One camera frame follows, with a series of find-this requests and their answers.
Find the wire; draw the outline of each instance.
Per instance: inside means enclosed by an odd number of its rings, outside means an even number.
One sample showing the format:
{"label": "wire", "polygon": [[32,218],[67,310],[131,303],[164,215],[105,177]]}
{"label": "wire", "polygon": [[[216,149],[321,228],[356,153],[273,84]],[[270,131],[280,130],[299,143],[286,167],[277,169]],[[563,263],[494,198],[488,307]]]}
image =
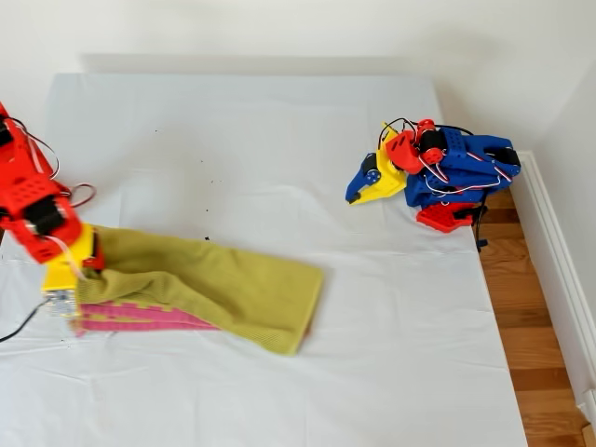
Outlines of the wire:
{"label": "wire", "polygon": [[[4,116],[4,119],[10,119],[12,121],[14,121],[15,123],[17,123],[18,126],[20,126],[22,128],[22,130],[25,132],[25,134],[27,135],[27,144],[29,145],[29,148],[31,149],[31,157],[34,161],[34,165],[35,168],[37,169],[37,171],[39,173],[44,173],[44,170],[41,166],[41,163],[39,161],[39,156],[37,155],[37,151],[35,150],[34,146],[31,143],[31,139],[35,140],[36,142],[39,142],[40,144],[43,144],[48,150],[49,152],[51,152],[54,155],[54,158],[56,159],[56,168],[53,170],[53,172],[50,174],[49,179],[53,180],[56,178],[56,176],[58,175],[58,173],[60,172],[60,159],[58,157],[58,155],[56,154],[56,151],[54,151],[54,149],[52,149],[49,144],[47,144],[46,142],[44,142],[42,139],[36,137],[35,135],[33,135],[25,126],[25,124],[20,121],[18,118],[14,118],[12,116]],[[75,185],[73,187],[72,190],[69,190],[68,193],[66,192],[62,192],[61,194],[63,196],[67,196],[67,197],[72,197],[75,194],[75,191],[78,188],[81,187],[87,187],[91,190],[91,192],[89,193],[89,196],[83,200],[79,200],[78,202],[72,204],[73,208],[77,208],[80,207],[81,205],[85,205],[86,203],[88,203],[93,197],[95,197],[97,195],[97,188],[95,186],[93,186],[90,183],[79,183],[77,185]]]}
{"label": "wire", "polygon": [[[412,124],[415,124],[416,126],[418,126],[418,123],[416,123],[415,121],[412,121]],[[435,128],[455,129],[455,130],[459,130],[461,132],[465,132],[468,135],[474,135],[472,132],[470,132],[467,129],[459,128],[458,126],[449,126],[447,124],[435,124]]]}
{"label": "wire", "polygon": [[20,326],[17,328],[17,330],[15,330],[14,332],[11,332],[9,335],[5,335],[4,337],[0,338],[0,343],[5,342],[6,340],[10,340],[12,337],[14,337],[15,335],[17,335],[20,331],[22,331],[22,328],[25,327],[25,325],[29,322],[29,320],[31,318],[34,317],[34,315],[37,313],[37,311],[39,310],[39,308],[42,305],[47,304],[47,302],[49,301],[49,298],[44,300],[43,302],[41,302],[40,304],[38,304],[36,307],[34,307],[34,310],[31,311],[31,313],[27,316],[27,318],[20,324]]}
{"label": "wire", "polygon": [[481,220],[482,220],[482,215],[484,214],[484,210],[485,210],[485,205],[486,205],[486,197],[488,196],[488,190],[484,190],[484,194],[482,194],[482,202],[481,202],[481,211],[480,214],[478,215],[478,219],[476,220],[476,250],[478,250],[478,253],[481,252]]}
{"label": "wire", "polygon": [[433,169],[432,169],[432,168],[431,168],[431,167],[430,167],[430,166],[429,166],[429,165],[426,163],[426,161],[425,161],[425,160],[423,160],[423,159],[422,159],[422,157],[421,157],[421,156],[418,156],[418,159],[421,161],[421,163],[422,163],[423,165],[425,165],[425,168],[427,168],[427,169],[428,169],[428,171],[429,171],[429,172],[430,172],[432,175],[434,175],[435,177],[437,177],[437,178],[438,178],[439,180],[441,180],[443,183],[448,183],[448,182],[449,182],[449,178],[447,178],[447,176],[445,176],[445,174],[441,173],[441,175],[443,176],[443,177],[441,177],[441,176],[440,176],[440,175],[439,175],[437,172],[435,172],[435,171],[434,171],[434,170],[433,170]]}
{"label": "wire", "polygon": [[[472,158],[474,158],[475,160],[478,161],[484,161],[488,163],[488,160],[485,160],[484,158],[477,156],[476,154],[472,154],[471,152],[466,152],[466,154],[468,154],[469,156],[471,156]],[[496,170],[505,180],[507,180],[509,183],[513,182],[513,179],[511,179],[511,177],[509,177],[505,172],[503,172],[502,169],[500,169],[498,166],[493,165],[494,170]]]}
{"label": "wire", "polygon": [[66,261],[68,262],[68,265],[70,265],[73,273],[79,279],[86,281],[87,278],[85,277],[85,275],[83,275],[83,272],[81,271],[81,269],[78,268],[78,265],[76,265],[75,259],[73,258],[73,254],[71,253],[71,250],[68,248],[68,246],[64,243],[64,241],[62,239],[59,239],[54,236],[43,236],[43,237],[51,240],[52,242],[54,242],[56,245],[58,245],[60,247],[60,250],[62,250],[62,252],[64,253],[64,256],[66,256]]}
{"label": "wire", "polygon": [[414,126],[415,123],[413,123],[412,121],[410,121],[408,118],[398,118],[398,119],[394,119],[393,121],[391,121],[388,124],[385,124],[385,127],[383,128],[383,130],[381,130],[381,133],[379,133],[379,143],[377,144],[377,150],[381,149],[381,142],[383,142],[383,134],[385,133],[385,131],[387,129],[389,129],[391,127],[392,124],[397,123],[398,121],[403,121],[404,123],[404,127],[405,127],[405,123],[408,123],[408,125],[412,128],[413,130],[413,137],[414,140],[416,140],[416,127]]}
{"label": "wire", "polygon": [[87,202],[89,202],[93,197],[97,195],[97,188],[95,186],[93,186],[91,183],[79,183],[73,186],[73,189],[70,189],[68,191],[61,191],[60,194],[65,197],[72,198],[75,195],[75,192],[82,187],[89,188],[91,192],[89,193],[88,197],[71,204],[73,208],[77,208],[81,205],[85,205]]}
{"label": "wire", "polygon": [[39,157],[37,156],[37,151],[35,151],[34,146],[31,144],[31,139],[33,139],[33,140],[35,140],[37,142],[40,142],[41,144],[43,144],[44,146],[46,146],[47,149],[49,149],[49,151],[54,155],[54,158],[56,158],[56,168],[53,170],[53,172],[51,173],[51,175],[49,176],[49,178],[51,180],[54,177],[56,177],[58,175],[58,172],[60,171],[60,159],[56,155],[56,152],[51,147],[49,147],[49,145],[47,143],[45,143],[43,140],[41,140],[40,138],[37,138],[36,136],[34,136],[27,129],[27,126],[25,126],[25,124],[22,121],[20,121],[18,118],[14,118],[12,116],[4,116],[4,119],[10,119],[11,121],[14,121],[25,132],[25,134],[27,135],[27,144],[29,145],[29,149],[31,150],[31,157],[34,160],[35,168],[37,169],[37,172],[39,172],[41,174],[44,173],[44,170],[42,169],[41,163],[39,162]]}
{"label": "wire", "polygon": [[425,182],[427,183],[428,189],[430,189],[431,191],[435,192],[435,193],[439,193],[442,194],[441,197],[446,196],[448,194],[459,194],[462,193],[464,191],[467,191],[468,189],[484,189],[484,188],[490,188],[491,186],[498,186],[499,184],[501,184],[501,177],[500,176],[496,176],[497,182],[496,183],[489,183],[489,184],[473,184],[471,186],[467,186],[465,188],[461,188],[461,189],[456,189],[454,191],[441,191],[440,189],[435,189],[432,186],[430,186],[428,184],[428,178],[425,175]]}

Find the black wire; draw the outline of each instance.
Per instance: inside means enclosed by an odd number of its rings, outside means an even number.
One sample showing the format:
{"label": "black wire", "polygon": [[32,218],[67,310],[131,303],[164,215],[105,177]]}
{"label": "black wire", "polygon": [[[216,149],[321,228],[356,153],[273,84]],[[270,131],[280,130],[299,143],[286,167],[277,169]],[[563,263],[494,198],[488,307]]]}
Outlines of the black wire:
{"label": "black wire", "polygon": [[481,252],[481,244],[480,244],[480,236],[481,236],[481,221],[482,221],[482,215],[485,212],[485,205],[486,205],[486,197],[488,196],[488,190],[485,189],[482,193],[482,202],[481,202],[481,212],[478,215],[478,219],[476,221],[476,249],[478,250],[478,253]]}
{"label": "black wire", "polygon": [[[418,123],[416,123],[415,121],[412,121],[412,124],[414,124],[414,125],[416,125],[416,126],[418,125]],[[455,129],[455,130],[459,130],[459,131],[461,131],[461,132],[465,132],[465,133],[466,133],[466,134],[468,134],[468,135],[474,135],[474,134],[473,134],[472,132],[470,132],[469,130],[467,130],[467,129],[464,129],[464,128],[459,128],[458,126],[448,126],[448,125],[446,125],[446,124],[435,124],[435,127],[436,127],[436,128]]]}
{"label": "black wire", "polygon": [[56,174],[58,173],[58,171],[60,170],[60,159],[58,158],[58,156],[56,155],[56,152],[49,147],[49,144],[47,144],[46,142],[44,142],[41,138],[37,138],[36,136],[34,136],[28,129],[27,126],[25,126],[25,123],[23,123],[22,121],[20,121],[18,118],[14,118],[12,116],[3,116],[0,115],[0,117],[2,119],[10,119],[12,121],[14,121],[15,123],[18,123],[22,129],[25,131],[25,133],[30,137],[33,138],[34,140],[36,140],[37,142],[43,144],[44,146],[46,146],[47,149],[50,150],[50,152],[54,155],[54,158],[56,158],[56,168],[54,169],[54,171],[52,172],[52,174],[49,176],[50,179],[53,179]]}
{"label": "black wire", "polygon": [[31,313],[29,314],[29,316],[20,324],[20,326],[17,328],[17,330],[15,330],[14,332],[10,333],[9,335],[5,335],[4,337],[0,338],[0,343],[5,342],[6,340],[10,340],[12,337],[14,337],[15,335],[17,335],[20,331],[22,331],[22,328],[25,327],[25,325],[29,322],[29,320],[31,318],[34,317],[34,315],[37,313],[37,311],[39,310],[39,308],[44,305],[45,303],[47,303],[49,300],[45,300],[42,303],[38,304],[34,310],[31,311]]}
{"label": "black wire", "polygon": [[407,118],[398,118],[398,119],[394,119],[394,120],[393,120],[393,121],[391,121],[390,123],[388,123],[388,124],[385,124],[385,127],[383,128],[383,130],[381,130],[381,133],[379,133],[379,143],[378,143],[378,144],[377,144],[377,146],[376,146],[376,147],[377,147],[377,150],[381,148],[381,142],[382,142],[382,140],[383,140],[383,134],[385,133],[385,131],[386,131],[387,129],[389,129],[389,128],[391,127],[391,125],[392,125],[392,124],[395,124],[395,123],[397,123],[398,121],[403,121],[403,122],[404,122],[404,124],[405,124],[405,123],[408,123],[408,124],[410,125],[410,127],[412,128],[412,130],[414,131],[414,133],[416,132],[416,128],[413,126],[413,124],[416,124],[416,123],[413,123],[412,121],[410,121],[410,120],[409,120],[409,119],[407,119]]}

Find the white sheet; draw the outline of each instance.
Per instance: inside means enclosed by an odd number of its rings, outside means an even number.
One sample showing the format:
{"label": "white sheet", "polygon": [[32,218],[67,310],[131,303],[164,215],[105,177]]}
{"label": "white sheet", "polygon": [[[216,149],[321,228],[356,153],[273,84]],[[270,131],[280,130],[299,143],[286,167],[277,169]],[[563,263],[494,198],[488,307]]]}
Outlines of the white sheet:
{"label": "white sheet", "polygon": [[[82,210],[301,259],[326,271],[295,358],[225,332],[90,333],[40,312],[0,345],[0,445],[524,446],[469,229],[414,221],[403,194],[345,187],[380,122],[439,117],[418,77],[59,75],[47,140]],[[42,267],[2,248],[0,333]]]}

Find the baseboard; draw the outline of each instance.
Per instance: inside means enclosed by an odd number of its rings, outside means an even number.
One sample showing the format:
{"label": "baseboard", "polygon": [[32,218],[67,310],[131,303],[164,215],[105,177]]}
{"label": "baseboard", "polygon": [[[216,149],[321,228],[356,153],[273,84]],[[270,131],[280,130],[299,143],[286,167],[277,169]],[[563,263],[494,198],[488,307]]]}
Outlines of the baseboard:
{"label": "baseboard", "polygon": [[576,403],[596,426],[596,326],[565,244],[534,154],[519,153],[521,174],[511,186],[521,227],[540,279]]}

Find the wooden floor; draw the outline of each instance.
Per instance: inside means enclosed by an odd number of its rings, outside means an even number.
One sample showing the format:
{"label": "wooden floor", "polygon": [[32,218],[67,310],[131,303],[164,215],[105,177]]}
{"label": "wooden floor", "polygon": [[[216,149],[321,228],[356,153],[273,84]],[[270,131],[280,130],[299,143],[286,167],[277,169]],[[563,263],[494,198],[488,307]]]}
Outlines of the wooden floor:
{"label": "wooden floor", "polygon": [[509,191],[490,196],[481,262],[530,447],[584,447],[587,424],[576,408],[549,312]]}

